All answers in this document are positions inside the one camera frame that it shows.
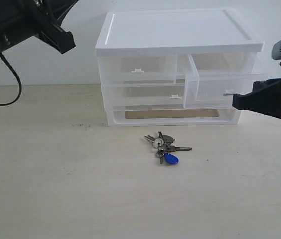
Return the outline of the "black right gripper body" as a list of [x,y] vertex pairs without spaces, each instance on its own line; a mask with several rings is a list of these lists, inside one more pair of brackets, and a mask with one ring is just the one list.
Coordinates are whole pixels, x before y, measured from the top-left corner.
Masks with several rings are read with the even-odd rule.
[[253,93],[252,111],[281,119],[281,78],[255,82]]

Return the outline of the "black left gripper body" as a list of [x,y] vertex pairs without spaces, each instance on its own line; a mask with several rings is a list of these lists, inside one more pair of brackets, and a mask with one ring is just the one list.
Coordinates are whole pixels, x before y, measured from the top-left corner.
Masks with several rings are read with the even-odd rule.
[[61,26],[75,0],[0,0],[0,51],[35,36],[36,17],[48,16]]

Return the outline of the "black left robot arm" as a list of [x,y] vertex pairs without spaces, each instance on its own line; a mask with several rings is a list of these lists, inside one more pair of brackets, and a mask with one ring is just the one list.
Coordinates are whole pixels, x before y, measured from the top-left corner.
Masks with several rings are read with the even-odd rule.
[[0,52],[31,37],[64,54],[76,44],[61,24],[75,0],[0,0]]

